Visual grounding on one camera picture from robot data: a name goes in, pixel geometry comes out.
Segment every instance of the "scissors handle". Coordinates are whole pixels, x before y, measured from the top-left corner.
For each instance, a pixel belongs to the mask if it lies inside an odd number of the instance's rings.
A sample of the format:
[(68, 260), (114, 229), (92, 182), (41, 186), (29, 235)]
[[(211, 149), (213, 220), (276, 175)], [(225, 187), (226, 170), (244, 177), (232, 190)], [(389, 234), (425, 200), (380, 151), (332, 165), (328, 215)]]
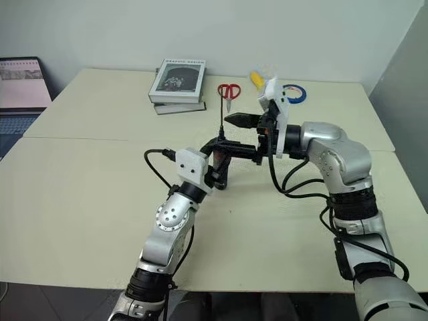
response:
[[(237, 91), (237, 93), (235, 95), (233, 94), (233, 89), (234, 88), (238, 89), (238, 91)], [(229, 98), (230, 99), (235, 99), (236, 97), (239, 96), (240, 93), (241, 93), (241, 87), (239, 85), (237, 85), (237, 84), (230, 84), (229, 85)]]
[[(233, 94), (233, 89), (237, 88), (238, 91), (236, 94)], [(224, 99), (235, 99), (241, 93), (241, 87), (237, 84), (221, 84), (217, 87), (217, 91)]]

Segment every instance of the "red scissors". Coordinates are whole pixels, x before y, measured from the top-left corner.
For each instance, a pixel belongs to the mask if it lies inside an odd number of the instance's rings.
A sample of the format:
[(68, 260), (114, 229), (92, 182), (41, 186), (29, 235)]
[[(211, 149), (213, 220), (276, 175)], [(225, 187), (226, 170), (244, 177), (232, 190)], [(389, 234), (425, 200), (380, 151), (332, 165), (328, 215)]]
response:
[(219, 92), (220, 96), (227, 100), (227, 112), (230, 112), (231, 101), (239, 96), (241, 93), (241, 87), (239, 87), (237, 84), (221, 84), (217, 88), (217, 91)]

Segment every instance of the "black band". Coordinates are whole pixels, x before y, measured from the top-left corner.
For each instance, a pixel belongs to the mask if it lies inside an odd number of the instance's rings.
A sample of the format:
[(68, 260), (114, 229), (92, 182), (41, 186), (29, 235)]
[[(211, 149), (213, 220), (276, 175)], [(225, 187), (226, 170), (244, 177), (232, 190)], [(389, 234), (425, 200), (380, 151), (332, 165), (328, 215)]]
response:
[(373, 186), (357, 192), (330, 194), (334, 216), (345, 221), (368, 219), (378, 213)]
[(183, 182), (183, 184), (179, 188), (179, 193), (190, 197), (192, 200), (194, 200), (194, 202), (198, 204), (203, 201), (206, 195), (206, 192), (188, 182)]
[(357, 280), (359, 284), (372, 278), (381, 278), (383, 276), (397, 277), (387, 264), (381, 262), (360, 263), (354, 266), (354, 271), (354, 279)]
[(125, 316), (123, 314), (115, 314), (112, 317), (111, 321), (158, 321), (159, 320), (159, 315), (161, 314), (162, 310), (159, 311), (146, 311), (146, 313), (144, 314), (144, 316), (142, 316), (142, 318), (136, 319), (133, 318), (132, 316)]
[(164, 299), (172, 280), (172, 275), (137, 268), (126, 288), (126, 296), (142, 302), (160, 302)]
[(303, 159), (306, 157), (302, 152), (300, 144), (300, 131), (299, 125), (287, 125), (286, 142), (284, 143), (284, 152), (290, 155), (290, 158)]

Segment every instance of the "black cable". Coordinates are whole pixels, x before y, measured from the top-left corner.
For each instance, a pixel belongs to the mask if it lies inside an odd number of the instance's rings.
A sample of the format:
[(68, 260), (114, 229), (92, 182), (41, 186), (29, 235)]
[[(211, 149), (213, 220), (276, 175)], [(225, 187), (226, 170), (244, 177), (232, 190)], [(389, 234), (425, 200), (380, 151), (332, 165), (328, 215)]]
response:
[(220, 92), (220, 129), (223, 128), (223, 87)]
[(148, 155), (153, 153), (153, 152), (157, 152), (159, 154), (162, 154), (163, 149), (149, 149), (146, 150), (144, 152), (144, 160), (146, 161), (148, 167), (150, 167), (150, 169), (156, 174), (156, 176), (158, 178), (161, 179), (161, 181), (170, 189), (171, 188), (171, 184), (168, 183), (168, 181), (166, 179), (164, 179), (164, 177), (153, 167), (152, 163), (150, 163), (149, 159), (148, 159)]
[[(181, 257), (180, 262), (177, 264), (177, 267), (175, 268), (175, 271), (174, 271), (174, 273), (172, 275), (172, 278), (174, 277), (174, 275), (176, 274), (176, 272), (181, 267), (181, 264), (183, 264), (185, 258), (187, 257), (187, 254), (189, 254), (190, 248), (191, 248), (192, 243), (193, 243), (194, 236), (195, 236), (195, 226), (192, 226), (192, 230), (191, 230), (191, 234), (190, 234), (190, 240), (189, 240), (189, 244), (187, 244), (186, 252)], [(168, 318), (169, 292), (172, 289), (173, 289), (173, 286), (171, 286), (171, 288), (169, 288), (168, 291), (165, 294), (165, 302), (164, 302), (164, 308), (163, 308), (163, 321), (167, 321), (167, 318)]]
[(174, 276), (174, 275), (176, 274), (176, 272), (179, 270), (179, 268), (181, 267), (181, 264), (183, 264), (183, 262), (184, 262), (185, 258), (187, 257), (187, 254), (189, 254), (190, 248), (191, 248), (192, 243), (193, 243), (193, 238), (194, 238), (194, 236), (195, 236), (195, 226), (192, 226), (192, 231), (191, 231), (191, 234), (190, 234), (190, 240), (189, 240), (189, 244), (187, 245), (186, 252), (185, 252), (185, 253), (183, 254), (183, 256), (181, 257), (180, 262), (177, 264), (177, 267), (175, 268), (175, 271), (174, 271), (174, 273), (173, 273), (173, 276)]
[(163, 306), (164, 306), (164, 308), (163, 308), (163, 321), (168, 320), (168, 301), (169, 301), (169, 289), (165, 294), (165, 302), (163, 304)]
[[(294, 194), (290, 194), (292, 191), (295, 191), (296, 189), (299, 189), (300, 187), (307, 185), (309, 183), (314, 183), (314, 182), (319, 182), (318, 179), (312, 179), (309, 181), (305, 181), (303, 183), (300, 183), (296, 186), (293, 186), (292, 188), (290, 188), (289, 190), (284, 190), (283, 188), (280, 187), (280, 185), (278, 184), (278, 180), (276, 179), (276, 174), (275, 174), (275, 166), (274, 166), (274, 142), (272, 140), (272, 133), (273, 133), (273, 129), (270, 128), (268, 130), (267, 133), (267, 159), (269, 160), (269, 171), (270, 171), (270, 176), (272, 178), (272, 181), (274, 182), (274, 185), (276, 187), (276, 189), (278, 190), (278, 192), (280, 192), (281, 194), (284, 194), (285, 196), (291, 198), (291, 199), (303, 199), (306, 197), (322, 197), (323, 199), (328, 200), (329, 197), (327, 195), (324, 195), (322, 193), (309, 193), (309, 194), (300, 194), (300, 195), (294, 195)], [(286, 185), (288, 179), (295, 173), (297, 172), (299, 169), (301, 169), (303, 166), (305, 166), (306, 164), (308, 164), (309, 160), (306, 159), (304, 162), (300, 163), (298, 166), (294, 167), (285, 177), (284, 182), (283, 182), (283, 186)]]
[[(330, 220), (330, 226), (327, 225), (327, 223), (324, 221), (323, 216), (324, 214), (329, 211), (329, 220)], [(375, 247), (371, 247), (369, 245), (363, 244), (361, 242), (355, 241), (353, 238), (347, 236), (347, 234), (343, 234), (340, 233), (332, 224), (333, 222), (333, 208), (331, 208), (329, 205), (327, 205), (327, 207), (325, 209), (322, 210), (321, 214), (320, 214), (320, 220), (321, 223), (330, 231), (332, 232), (337, 238), (339, 238), (341, 241), (345, 241), (349, 244), (353, 244), (355, 246), (358, 246), (362, 249), (365, 249), (367, 251), (373, 252), (377, 255), (380, 255), (382, 257), (385, 257), (387, 259), (389, 259), (390, 261), (393, 261), (394, 263), (396, 263), (402, 270), (403, 270), (403, 277), (402, 280), (403, 281), (408, 281), (409, 280), (409, 268), (399, 259), (397, 259), (395, 256), (388, 254), (384, 251), (381, 251)]]
[(5, 282), (5, 291), (3, 292), (3, 294), (0, 297), (0, 303), (3, 301), (3, 299), (5, 298), (7, 291), (9, 290), (9, 284), (7, 282)]
[[(403, 281), (408, 281), (409, 280), (409, 269), (407, 268), (407, 266), (400, 261), (399, 259), (397, 259), (395, 256), (388, 254), (384, 251), (381, 251), (375, 247), (371, 247), (369, 245), (363, 244), (361, 242), (355, 241), (353, 238), (347, 236), (346, 234), (340, 233), (335, 227), (334, 227), (334, 222), (333, 222), (333, 208), (330, 205), (330, 197), (325, 195), (325, 194), (321, 194), (321, 193), (309, 193), (309, 194), (301, 194), (301, 195), (293, 195), (290, 194), (291, 192), (295, 191), (296, 189), (299, 189), (300, 187), (303, 187), (304, 185), (310, 184), (310, 183), (323, 183), (324, 180), (322, 179), (310, 179), (307, 181), (304, 181), (302, 183), (299, 183), (293, 187), (291, 187), (290, 189), (286, 189), (286, 185), (288, 180), (290, 179), (290, 177), (296, 173), (298, 170), (300, 170), (302, 167), (304, 167), (306, 164), (308, 164), (309, 162), (309, 158), (305, 158), (305, 160), (300, 163), (298, 166), (294, 167), (284, 178), (283, 182), (282, 182), (282, 186), (280, 187), (278, 184), (278, 180), (276, 179), (276, 174), (275, 174), (275, 167), (274, 167), (274, 153), (273, 153), (273, 140), (272, 140), (272, 133), (274, 132), (273, 128), (270, 128), (268, 130), (268, 134), (267, 134), (267, 156), (269, 159), (269, 170), (270, 170), (270, 175), (272, 178), (272, 181), (274, 182), (274, 185), (276, 187), (276, 189), (281, 193), (284, 194), (285, 196), (292, 198), (292, 199), (302, 199), (302, 198), (306, 198), (306, 197), (322, 197), (324, 199), (327, 200), (327, 206), (322, 210), (321, 214), (320, 214), (320, 220), (321, 223), (331, 232), (333, 233), (337, 238), (339, 238), (342, 241), (346, 241), (350, 244), (353, 244), (355, 246), (358, 246), (362, 249), (365, 249), (367, 251), (371, 251), (377, 255), (383, 256), (387, 259), (389, 259), (390, 261), (393, 261), (394, 263), (396, 263), (398, 266), (400, 266), (400, 268), (403, 270)], [(323, 216), (324, 214), (329, 211), (329, 223), (330, 226), (328, 226), (328, 224), (324, 221)]]

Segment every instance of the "laptop keyboard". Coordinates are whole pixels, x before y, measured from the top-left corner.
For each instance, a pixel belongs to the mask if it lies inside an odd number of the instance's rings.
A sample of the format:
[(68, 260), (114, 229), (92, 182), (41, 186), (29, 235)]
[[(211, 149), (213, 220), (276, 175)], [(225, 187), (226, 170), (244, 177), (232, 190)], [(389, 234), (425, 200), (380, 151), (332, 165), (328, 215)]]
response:
[(0, 116), (0, 135), (2, 134), (23, 134), (37, 116), (33, 117), (1, 117)]

